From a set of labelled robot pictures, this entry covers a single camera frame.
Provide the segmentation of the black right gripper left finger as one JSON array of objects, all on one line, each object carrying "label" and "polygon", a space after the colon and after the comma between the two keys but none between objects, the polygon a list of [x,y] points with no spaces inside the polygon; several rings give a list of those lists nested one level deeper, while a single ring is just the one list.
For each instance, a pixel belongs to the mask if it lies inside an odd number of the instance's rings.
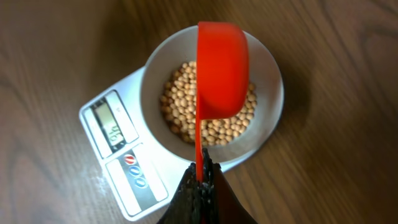
[{"label": "black right gripper left finger", "polygon": [[157,224],[200,224],[201,194],[196,177],[196,164],[191,163],[170,201],[168,209]]}]

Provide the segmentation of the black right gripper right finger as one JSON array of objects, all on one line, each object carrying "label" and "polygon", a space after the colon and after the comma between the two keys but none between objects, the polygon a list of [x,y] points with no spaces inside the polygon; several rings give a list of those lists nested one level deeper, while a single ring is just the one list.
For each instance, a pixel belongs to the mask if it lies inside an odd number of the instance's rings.
[{"label": "black right gripper right finger", "polygon": [[203,162],[207,166],[206,173],[214,184],[215,209],[221,224],[257,224],[257,221],[246,211],[237,199],[231,186],[223,175],[221,166],[213,163],[207,148],[203,148]]}]

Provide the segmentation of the red measuring scoop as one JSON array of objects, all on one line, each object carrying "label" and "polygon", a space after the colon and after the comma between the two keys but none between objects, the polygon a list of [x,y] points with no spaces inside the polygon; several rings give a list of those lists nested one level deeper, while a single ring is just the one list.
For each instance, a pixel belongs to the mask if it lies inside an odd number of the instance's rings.
[{"label": "red measuring scoop", "polygon": [[197,39],[197,105],[195,159],[197,181],[203,181],[201,122],[237,114],[249,83],[249,50],[244,32],[227,22],[199,22]]}]

